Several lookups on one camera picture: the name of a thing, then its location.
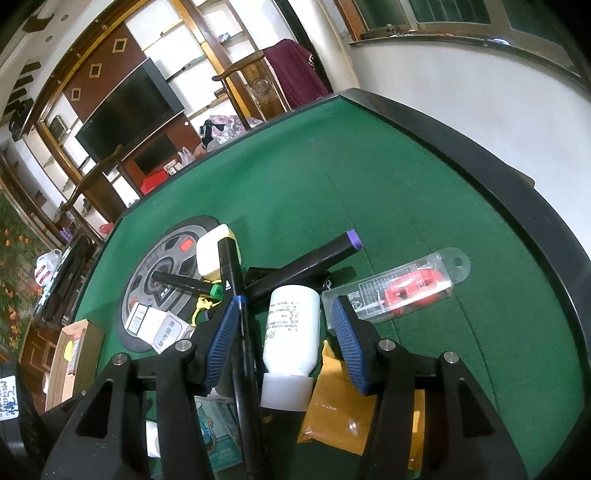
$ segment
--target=television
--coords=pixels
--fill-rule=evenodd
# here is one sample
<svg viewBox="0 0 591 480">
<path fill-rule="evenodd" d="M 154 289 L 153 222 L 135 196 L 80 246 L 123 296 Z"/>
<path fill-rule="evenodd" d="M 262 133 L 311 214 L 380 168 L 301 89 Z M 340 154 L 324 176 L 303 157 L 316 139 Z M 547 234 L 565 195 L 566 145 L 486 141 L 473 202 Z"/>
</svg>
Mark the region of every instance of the television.
<svg viewBox="0 0 591 480">
<path fill-rule="evenodd" d="M 91 114 L 76 139 L 95 161 L 128 153 L 184 110 L 154 62 L 144 61 Z"/>
</svg>

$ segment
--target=red clip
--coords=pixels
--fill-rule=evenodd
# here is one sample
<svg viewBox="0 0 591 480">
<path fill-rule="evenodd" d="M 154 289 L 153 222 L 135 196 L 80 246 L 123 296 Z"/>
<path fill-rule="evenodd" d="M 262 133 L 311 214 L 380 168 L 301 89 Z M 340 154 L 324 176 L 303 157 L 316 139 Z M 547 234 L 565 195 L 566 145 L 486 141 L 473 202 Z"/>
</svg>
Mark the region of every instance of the red clip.
<svg viewBox="0 0 591 480">
<path fill-rule="evenodd" d="M 402 302 L 407 301 L 425 290 L 435 290 L 437 284 L 444 281 L 441 275 L 434 268 L 419 268 L 417 271 L 407 273 L 400 278 L 394 280 L 385 291 L 385 301 L 390 307 L 395 307 Z M 394 309 L 392 312 L 395 315 L 402 315 L 404 308 L 410 305 L 424 307 L 431 305 L 439 299 L 439 292 L 429 295 L 420 300 L 416 300 L 409 305 Z"/>
</svg>

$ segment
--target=white bottle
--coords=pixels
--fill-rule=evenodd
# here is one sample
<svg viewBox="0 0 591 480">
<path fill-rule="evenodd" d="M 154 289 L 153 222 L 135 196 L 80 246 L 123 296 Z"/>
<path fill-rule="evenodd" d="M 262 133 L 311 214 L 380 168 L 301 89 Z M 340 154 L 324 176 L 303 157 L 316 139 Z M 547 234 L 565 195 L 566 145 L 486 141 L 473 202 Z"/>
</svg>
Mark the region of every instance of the white bottle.
<svg viewBox="0 0 591 480">
<path fill-rule="evenodd" d="M 306 411 L 318 360 L 320 296 L 301 285 L 279 287 L 271 294 L 263 360 L 261 407 Z"/>
</svg>

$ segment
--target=white bottle cap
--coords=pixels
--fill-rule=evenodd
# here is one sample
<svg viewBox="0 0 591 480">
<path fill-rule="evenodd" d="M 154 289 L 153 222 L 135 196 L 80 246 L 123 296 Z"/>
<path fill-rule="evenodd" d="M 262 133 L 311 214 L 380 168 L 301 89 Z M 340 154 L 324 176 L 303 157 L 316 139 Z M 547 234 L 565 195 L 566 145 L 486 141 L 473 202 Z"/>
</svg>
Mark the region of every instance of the white bottle cap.
<svg viewBox="0 0 591 480">
<path fill-rule="evenodd" d="M 273 410 L 306 411 L 312 398 L 314 379 L 300 375 L 264 374 L 261 407 Z"/>
</svg>

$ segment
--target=yellow keychain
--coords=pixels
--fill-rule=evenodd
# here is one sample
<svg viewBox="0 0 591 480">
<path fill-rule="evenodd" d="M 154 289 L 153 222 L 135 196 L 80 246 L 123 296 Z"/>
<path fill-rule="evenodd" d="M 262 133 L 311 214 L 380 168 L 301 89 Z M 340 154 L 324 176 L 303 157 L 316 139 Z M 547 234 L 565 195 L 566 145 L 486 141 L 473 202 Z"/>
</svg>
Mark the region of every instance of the yellow keychain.
<svg viewBox="0 0 591 480">
<path fill-rule="evenodd" d="M 209 310 L 212 307 L 215 307 L 216 305 L 218 305 L 219 303 L 221 303 L 222 301 L 217 301 L 216 303 L 212 302 L 211 300 L 209 300 L 207 295 L 200 295 L 199 299 L 197 300 L 197 306 L 195 308 L 195 313 L 193 313 L 193 317 L 191 317 L 191 325 L 195 326 L 195 322 L 197 320 L 197 315 L 199 315 L 199 313 L 201 313 L 203 310 Z"/>
</svg>

